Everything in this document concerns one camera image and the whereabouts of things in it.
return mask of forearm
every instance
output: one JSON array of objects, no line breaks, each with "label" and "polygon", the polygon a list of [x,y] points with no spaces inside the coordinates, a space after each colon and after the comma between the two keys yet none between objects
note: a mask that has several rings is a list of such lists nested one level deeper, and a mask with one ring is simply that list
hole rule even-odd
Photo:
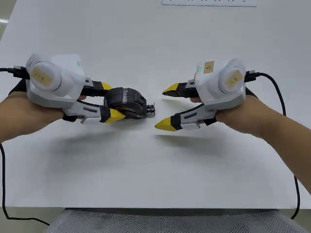
[{"label": "forearm", "polygon": [[0,103],[0,143],[12,139],[18,134],[19,124],[14,124],[16,117],[10,113],[10,108],[6,102]]},{"label": "forearm", "polygon": [[311,193],[311,130],[274,112],[262,132],[262,138]]}]

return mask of finger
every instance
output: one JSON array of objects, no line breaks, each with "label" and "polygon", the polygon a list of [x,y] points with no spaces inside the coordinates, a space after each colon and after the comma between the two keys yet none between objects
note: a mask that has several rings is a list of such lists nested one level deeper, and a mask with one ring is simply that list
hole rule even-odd
[{"label": "finger", "polygon": [[191,102],[193,103],[202,103],[200,98],[190,98]]},{"label": "finger", "polygon": [[78,100],[85,100],[86,99],[86,96],[80,96],[79,98],[78,98]]}]

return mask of white plastic casing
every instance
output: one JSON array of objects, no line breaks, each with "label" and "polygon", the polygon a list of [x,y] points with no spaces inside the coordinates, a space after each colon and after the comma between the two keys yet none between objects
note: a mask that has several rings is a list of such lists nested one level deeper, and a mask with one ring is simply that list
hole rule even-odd
[{"label": "white plastic casing", "polygon": [[31,77],[28,98],[41,106],[70,107],[79,98],[86,81],[80,56],[76,54],[51,59],[33,54],[26,69]]},{"label": "white plastic casing", "polygon": [[[206,71],[206,64],[212,64],[210,71]],[[228,84],[235,72],[238,78]],[[244,92],[244,78],[246,68],[242,61],[233,59],[224,64],[219,61],[199,63],[195,74],[195,86],[204,105],[227,102]]]}]

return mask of label sticker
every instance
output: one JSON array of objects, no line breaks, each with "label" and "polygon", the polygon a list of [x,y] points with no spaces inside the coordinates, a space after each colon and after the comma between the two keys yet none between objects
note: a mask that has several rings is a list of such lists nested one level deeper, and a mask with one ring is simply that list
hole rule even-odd
[{"label": "label sticker", "polygon": [[214,71],[214,62],[215,61],[210,61],[210,62],[205,62],[204,64],[204,73],[209,74]]},{"label": "label sticker", "polygon": [[38,67],[33,69],[30,77],[46,87],[50,86],[53,81],[53,78],[50,75],[42,72]]},{"label": "label sticker", "polygon": [[225,84],[227,85],[227,87],[229,89],[233,88],[239,81],[241,81],[243,79],[243,75],[236,70],[231,76],[230,78],[227,79],[227,81],[225,82]]}]

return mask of white table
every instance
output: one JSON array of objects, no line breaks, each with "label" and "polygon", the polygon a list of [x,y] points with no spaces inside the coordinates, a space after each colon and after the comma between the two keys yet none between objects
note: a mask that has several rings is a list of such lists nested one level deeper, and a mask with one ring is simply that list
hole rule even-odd
[{"label": "white table", "polygon": [[[311,1],[299,2],[226,8],[169,7],[160,0],[17,1],[0,42],[0,66],[25,65],[33,52],[77,53],[89,77],[139,90],[155,102],[156,116],[100,126],[59,121],[4,143],[7,205],[294,208],[292,173],[262,140],[219,123],[177,133],[154,125],[193,106],[162,90],[193,77],[198,61],[238,57],[248,69],[275,77],[288,115],[311,127]],[[1,80],[3,99],[18,80],[10,74]],[[280,109],[268,80],[248,87]],[[300,188],[302,207],[311,208]]]}]

